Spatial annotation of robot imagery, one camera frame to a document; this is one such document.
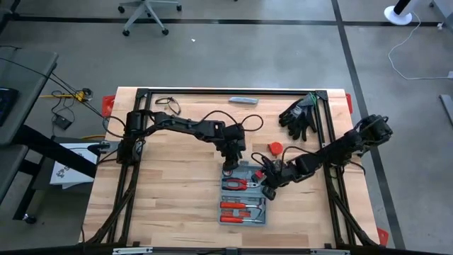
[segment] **wooden table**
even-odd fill
[[[136,90],[132,87],[118,88],[112,115],[125,121],[126,113],[133,108]],[[179,102],[182,118],[199,120],[216,109],[228,112],[238,121],[252,113],[261,115],[263,128],[246,133],[247,150],[243,157],[251,164],[255,164],[251,161],[251,152],[271,157],[267,146],[275,141],[283,143],[284,147],[296,145],[313,152],[319,149],[318,138],[310,129],[307,141],[302,142],[292,140],[287,128],[278,125],[278,115],[299,99],[297,96],[248,96],[260,101],[256,106],[247,106],[228,103],[229,95],[155,94],[151,106],[153,111],[171,113],[165,106],[154,105],[154,101],[163,96],[172,96]],[[336,137],[341,137],[352,128],[345,92],[331,89],[328,90],[328,97]],[[322,104],[320,110],[323,126],[326,127]],[[215,113],[209,119],[232,124],[222,114]],[[257,118],[249,120],[244,124],[245,128],[252,129],[259,125]],[[117,121],[110,121],[108,127],[116,134],[123,133],[123,127]],[[324,132],[328,141],[327,128]],[[106,139],[118,140],[109,134]],[[299,153],[289,150],[287,158]],[[222,162],[213,144],[192,136],[162,130],[147,137],[128,242],[140,241],[141,246],[152,247],[243,248],[322,248],[325,243],[335,244],[323,169],[301,183],[291,183],[277,190],[276,199],[268,201],[267,226],[237,227],[217,223]],[[119,173],[120,165],[115,162],[106,162],[98,167],[84,221],[87,239],[112,210]],[[350,164],[345,168],[344,180],[351,213],[365,232],[378,242],[363,172]],[[338,214],[343,239],[347,240],[343,217],[339,211]],[[121,227],[122,218],[118,221],[117,238]]]

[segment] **pliers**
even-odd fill
[[[239,178],[223,178],[222,182],[226,183],[222,185],[224,191],[245,191],[247,188],[257,188],[260,184],[247,182],[247,180]]]

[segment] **tool case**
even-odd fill
[[[220,202],[217,221],[221,225],[263,227],[266,225],[266,199],[263,188],[251,180],[260,166],[240,161],[239,167],[220,178]]]

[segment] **black glove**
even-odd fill
[[[289,135],[292,136],[292,139],[297,140],[302,134],[302,139],[306,141],[306,129],[308,127],[311,127],[313,132],[317,132],[312,113],[313,106],[314,99],[309,94],[305,98],[295,101],[278,116],[280,125],[282,127],[288,126]]]

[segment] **gray floor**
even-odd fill
[[[29,16],[127,17],[119,1],[22,0],[18,12]],[[345,21],[384,21],[393,0],[339,0]],[[330,0],[182,0],[183,12],[158,6],[162,18],[226,18],[334,21]],[[422,21],[440,21],[422,1]],[[206,86],[265,88],[342,88],[354,95],[336,26],[170,24],[162,37],[153,24],[135,25],[131,36],[116,23],[10,22],[0,44],[55,51],[56,73],[72,86],[93,89],[92,104],[118,86]],[[387,53],[412,28],[347,27],[357,73],[370,113],[388,115],[394,130],[380,147],[407,249],[453,253],[453,128],[438,99],[453,94],[453,81],[406,81],[396,74]],[[393,56],[408,77],[446,76],[453,70],[453,35],[420,28]],[[58,89],[50,82],[44,94]],[[50,108],[40,99],[27,123],[51,135]],[[354,100],[355,122],[360,119]],[[104,133],[101,121],[83,106],[74,107],[76,122],[56,134],[80,137]],[[367,183],[378,227],[389,230],[379,184],[369,156]],[[1,215],[8,215],[26,185],[17,176]],[[88,198],[42,194],[34,226],[0,217],[0,249],[73,244],[79,238]]]

